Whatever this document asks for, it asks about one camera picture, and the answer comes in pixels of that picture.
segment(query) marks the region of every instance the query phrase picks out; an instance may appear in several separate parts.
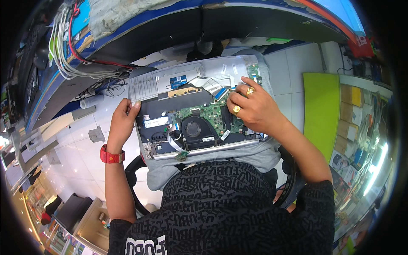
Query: laptop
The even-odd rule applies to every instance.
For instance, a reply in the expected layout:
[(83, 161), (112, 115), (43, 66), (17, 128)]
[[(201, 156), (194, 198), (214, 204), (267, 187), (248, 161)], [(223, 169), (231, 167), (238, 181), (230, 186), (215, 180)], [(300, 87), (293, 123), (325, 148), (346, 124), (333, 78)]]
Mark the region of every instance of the laptop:
[(129, 79), (129, 97), (142, 101), (135, 128), (148, 159), (164, 160), (242, 148), (267, 139), (231, 114), (226, 100), (241, 76), (262, 85), (254, 55), (198, 60)]

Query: green circuit board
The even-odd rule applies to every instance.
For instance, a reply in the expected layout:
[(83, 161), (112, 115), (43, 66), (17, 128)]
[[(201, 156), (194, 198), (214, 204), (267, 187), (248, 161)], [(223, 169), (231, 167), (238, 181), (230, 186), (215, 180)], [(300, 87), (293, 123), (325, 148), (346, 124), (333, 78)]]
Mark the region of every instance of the green circuit board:
[[(226, 106), (226, 99), (228, 98), (228, 94), (226, 94), (220, 101), (214, 101), (208, 106), (199, 105), (181, 109), (180, 111), (176, 112), (176, 117), (183, 119), (187, 116), (192, 115), (193, 111), (199, 109), (200, 117), (206, 119), (214, 127), (218, 136), (221, 137), (226, 131), (226, 128), (224, 127), (222, 121), (221, 107)], [(238, 133), (239, 129), (241, 129), (243, 125), (244, 122), (241, 119), (233, 116), (233, 124), (231, 124), (230, 132)]]
[(256, 82), (262, 86), (262, 77), (261, 77), (261, 72), (259, 70), (258, 64), (252, 64), (248, 66), (248, 76), (254, 80), (256, 78)]

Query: lime green panel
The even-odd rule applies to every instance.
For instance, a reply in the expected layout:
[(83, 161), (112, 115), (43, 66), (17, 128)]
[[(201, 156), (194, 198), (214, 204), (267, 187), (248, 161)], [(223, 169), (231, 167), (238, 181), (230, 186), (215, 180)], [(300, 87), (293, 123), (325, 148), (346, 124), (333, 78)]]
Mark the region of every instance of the lime green panel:
[(304, 135), (327, 160), (333, 152), (340, 113), (339, 76), (326, 73), (303, 73), (305, 87)]

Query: red wire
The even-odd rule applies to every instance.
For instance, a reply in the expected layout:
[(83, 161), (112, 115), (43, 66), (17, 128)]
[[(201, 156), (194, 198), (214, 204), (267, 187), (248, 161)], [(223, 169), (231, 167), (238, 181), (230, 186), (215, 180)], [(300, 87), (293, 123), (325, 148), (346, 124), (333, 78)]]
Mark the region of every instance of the red wire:
[(126, 68), (130, 68), (130, 69), (134, 69), (132, 67), (123, 65), (123, 64), (119, 64), (116, 62), (111, 62), (111, 61), (101, 61), (101, 60), (87, 60), (85, 58), (83, 58), (81, 55), (78, 55), (75, 50), (73, 49), (75, 46), (73, 46), (73, 42), (72, 42), (72, 20), (74, 18), (74, 16), (77, 16), (79, 14), (79, 8), (77, 8), (77, 3), (75, 3), (71, 18), (69, 20), (69, 27), (68, 27), (68, 45), (69, 45), (69, 49), (71, 50), (72, 55), (83, 62), (94, 62), (94, 63), (100, 63), (100, 64), (111, 64), (111, 65), (115, 65), (115, 66), (119, 66), (119, 67), (126, 67)]

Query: watch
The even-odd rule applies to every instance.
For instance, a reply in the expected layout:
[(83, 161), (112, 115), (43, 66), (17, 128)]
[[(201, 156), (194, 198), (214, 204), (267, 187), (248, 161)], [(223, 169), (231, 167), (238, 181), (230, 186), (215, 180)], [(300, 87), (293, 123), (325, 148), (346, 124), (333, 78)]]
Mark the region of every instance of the watch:
[(122, 163), (125, 161), (125, 151), (122, 151), (121, 154), (110, 154), (106, 151), (106, 144), (102, 145), (100, 157), (104, 163)]

